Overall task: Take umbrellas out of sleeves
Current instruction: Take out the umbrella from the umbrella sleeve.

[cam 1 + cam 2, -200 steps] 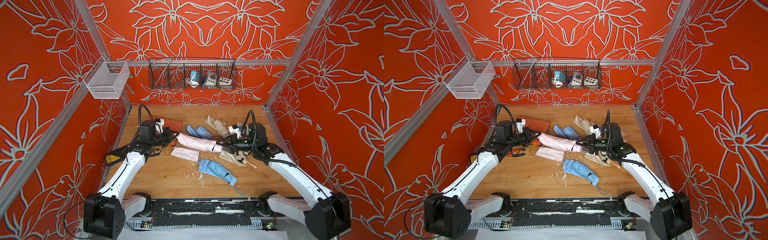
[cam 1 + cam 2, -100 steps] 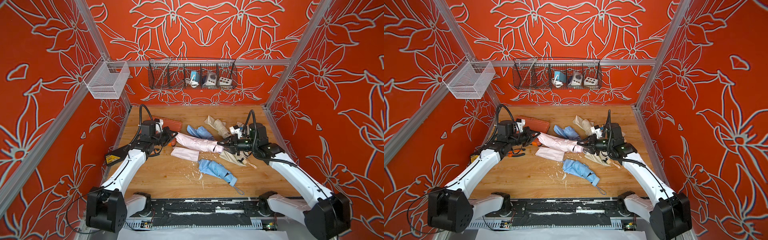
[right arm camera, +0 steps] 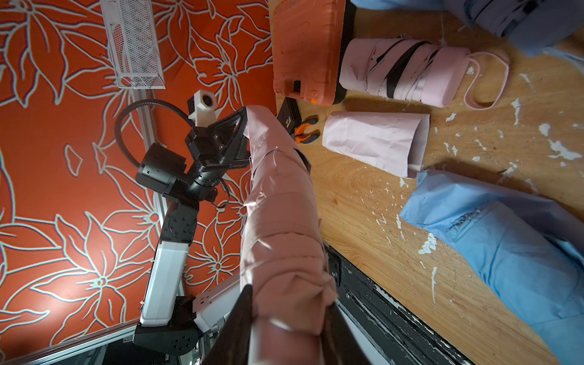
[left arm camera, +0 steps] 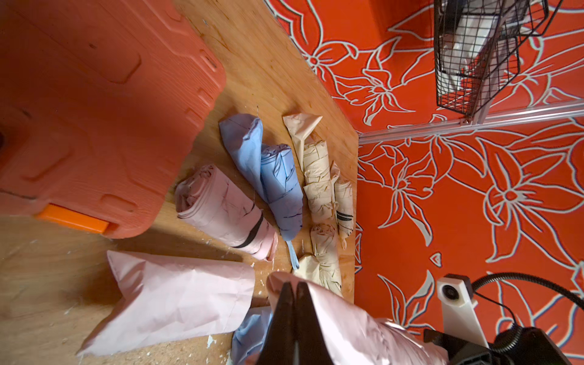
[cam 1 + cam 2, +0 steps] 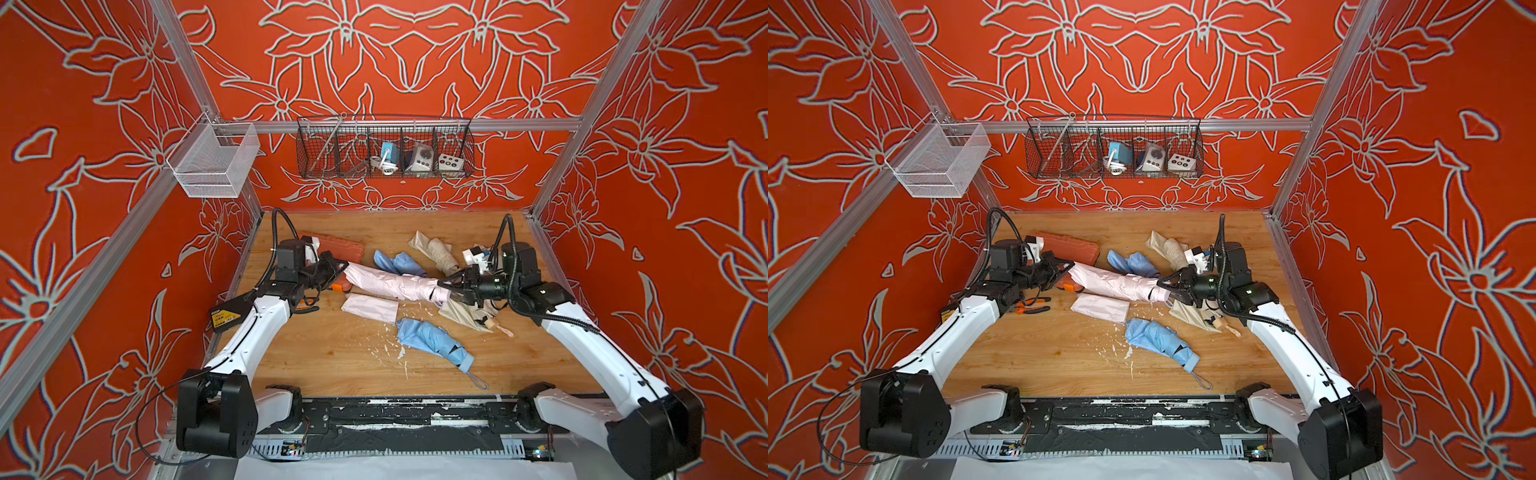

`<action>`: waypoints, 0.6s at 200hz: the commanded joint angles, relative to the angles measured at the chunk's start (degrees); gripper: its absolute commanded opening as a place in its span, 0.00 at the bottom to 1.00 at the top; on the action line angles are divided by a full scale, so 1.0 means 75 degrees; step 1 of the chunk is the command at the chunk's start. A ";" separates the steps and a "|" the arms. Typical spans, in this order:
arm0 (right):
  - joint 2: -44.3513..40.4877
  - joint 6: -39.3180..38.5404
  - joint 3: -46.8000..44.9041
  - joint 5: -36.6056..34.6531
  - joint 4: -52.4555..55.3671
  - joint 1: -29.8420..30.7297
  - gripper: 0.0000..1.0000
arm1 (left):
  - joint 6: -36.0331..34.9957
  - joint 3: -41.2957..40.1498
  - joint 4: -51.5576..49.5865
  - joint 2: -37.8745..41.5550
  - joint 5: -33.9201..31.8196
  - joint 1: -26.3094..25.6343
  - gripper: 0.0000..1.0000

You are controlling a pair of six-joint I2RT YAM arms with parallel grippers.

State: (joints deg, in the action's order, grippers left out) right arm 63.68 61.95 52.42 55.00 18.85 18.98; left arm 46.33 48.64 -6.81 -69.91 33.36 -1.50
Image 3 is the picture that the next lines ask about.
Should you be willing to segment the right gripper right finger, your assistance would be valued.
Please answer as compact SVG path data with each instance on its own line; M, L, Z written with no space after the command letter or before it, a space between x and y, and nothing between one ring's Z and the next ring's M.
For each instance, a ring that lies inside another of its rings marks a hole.
M370 364L352 335L337 304L333 304L326 309L325 322L320 339L324 364Z

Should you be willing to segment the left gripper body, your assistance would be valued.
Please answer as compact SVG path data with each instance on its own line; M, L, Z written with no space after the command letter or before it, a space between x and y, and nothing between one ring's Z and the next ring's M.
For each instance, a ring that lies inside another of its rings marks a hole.
M193 157L188 173L195 176L217 173L249 166L249 139L244 135L248 122L243 107L228 117L207 127L195 127L186 137L186 146Z

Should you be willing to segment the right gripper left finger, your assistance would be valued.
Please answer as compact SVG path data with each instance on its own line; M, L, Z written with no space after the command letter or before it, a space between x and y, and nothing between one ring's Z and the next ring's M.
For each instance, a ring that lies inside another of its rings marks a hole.
M225 326L202 365L247 365L251 328L252 285L248 284L240 292Z

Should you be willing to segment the pink umbrella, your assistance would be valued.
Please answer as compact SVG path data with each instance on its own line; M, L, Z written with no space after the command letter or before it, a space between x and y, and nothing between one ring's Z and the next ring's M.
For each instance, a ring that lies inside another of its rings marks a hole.
M328 273L310 174L289 141L251 141L252 190L241 247L251 285L250 364L319 364Z
M471 95L481 74L478 56L490 56L503 66L502 85L489 104L479 104ZM349 91L444 108L452 103L470 65L476 74L464 103L472 110L489 110L501 99L510 71L509 62L491 52L405 38L353 39L342 59L339 82Z

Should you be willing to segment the blue umbrella front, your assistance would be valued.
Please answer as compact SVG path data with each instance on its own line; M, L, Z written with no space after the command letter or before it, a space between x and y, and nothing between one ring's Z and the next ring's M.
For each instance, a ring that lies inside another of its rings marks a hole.
M583 224L553 200L440 170L401 219L458 252L562 364L583 362Z

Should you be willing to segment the blue umbrella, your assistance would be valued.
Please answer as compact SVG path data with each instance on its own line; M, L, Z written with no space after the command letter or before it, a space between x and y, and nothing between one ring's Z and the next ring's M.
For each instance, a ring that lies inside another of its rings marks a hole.
M562 364L583 362L583 224L553 200L440 170L401 219L458 252Z
M468 26L511 42L528 57L552 54L583 27L582 1L354 1L359 9L449 11Z

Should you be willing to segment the blue umbrella back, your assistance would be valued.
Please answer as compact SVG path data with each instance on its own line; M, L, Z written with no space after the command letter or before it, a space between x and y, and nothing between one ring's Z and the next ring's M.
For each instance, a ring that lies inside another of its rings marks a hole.
M468 26L511 42L528 57L552 54L583 27L582 1L354 1L359 9L449 11Z

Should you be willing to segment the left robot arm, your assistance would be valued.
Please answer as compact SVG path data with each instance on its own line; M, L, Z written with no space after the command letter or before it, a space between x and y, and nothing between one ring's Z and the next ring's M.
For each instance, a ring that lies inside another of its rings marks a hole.
M186 146L193 157L186 159L154 143L142 161L131 154L123 141L122 124L132 111L143 106L162 106L173 111L190 127ZM126 159L137 168L136 182L167 199L155 259L148 281L141 317L133 343L172 356L187 354L196 346L203 331L196 325L193 299L178 295L186 259L198 226L202 202L213 203L217 186L226 186L229 170L249 166L248 122L242 108L210 126L196 126L185 112L163 100L146 99L123 109L114 123L117 145Z

